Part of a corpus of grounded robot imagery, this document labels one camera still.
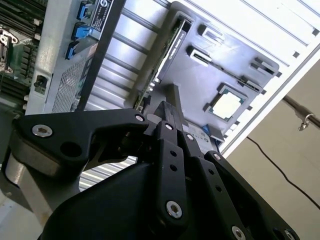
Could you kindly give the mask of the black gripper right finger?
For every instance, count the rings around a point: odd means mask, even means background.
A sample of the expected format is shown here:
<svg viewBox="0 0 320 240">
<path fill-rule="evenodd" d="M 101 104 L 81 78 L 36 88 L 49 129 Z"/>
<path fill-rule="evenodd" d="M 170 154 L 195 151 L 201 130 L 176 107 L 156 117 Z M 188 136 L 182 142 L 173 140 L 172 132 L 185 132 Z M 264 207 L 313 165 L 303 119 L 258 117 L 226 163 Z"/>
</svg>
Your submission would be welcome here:
<svg viewBox="0 0 320 240">
<path fill-rule="evenodd" d="M 191 219 L 198 240 L 298 240 L 295 230 L 214 150 L 202 153 L 175 106 L 167 119 L 184 154 Z"/>
</svg>

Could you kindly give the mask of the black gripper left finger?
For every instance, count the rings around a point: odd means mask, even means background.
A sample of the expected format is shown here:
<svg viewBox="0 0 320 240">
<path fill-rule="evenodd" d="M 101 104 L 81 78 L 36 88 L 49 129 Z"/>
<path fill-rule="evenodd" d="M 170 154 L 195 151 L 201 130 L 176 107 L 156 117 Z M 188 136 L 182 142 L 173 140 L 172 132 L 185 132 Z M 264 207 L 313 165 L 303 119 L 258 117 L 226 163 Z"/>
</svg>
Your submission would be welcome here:
<svg viewBox="0 0 320 240">
<path fill-rule="evenodd" d="M 180 164 L 178 129 L 162 102 L 135 109 L 27 115 L 15 119 L 5 176 L 42 225 L 65 201 L 138 164 Z"/>
</svg>

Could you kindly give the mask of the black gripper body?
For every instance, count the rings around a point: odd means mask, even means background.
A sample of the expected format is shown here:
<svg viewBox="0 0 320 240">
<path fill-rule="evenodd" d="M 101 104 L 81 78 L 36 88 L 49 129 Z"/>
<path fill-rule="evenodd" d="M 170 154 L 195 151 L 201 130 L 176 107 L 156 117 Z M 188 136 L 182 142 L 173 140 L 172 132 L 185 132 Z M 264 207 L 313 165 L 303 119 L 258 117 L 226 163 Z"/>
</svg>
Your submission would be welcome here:
<svg viewBox="0 0 320 240">
<path fill-rule="evenodd" d="M 212 212 L 191 199 L 178 163 L 141 163 L 62 203 L 43 240 L 223 240 Z"/>
</svg>

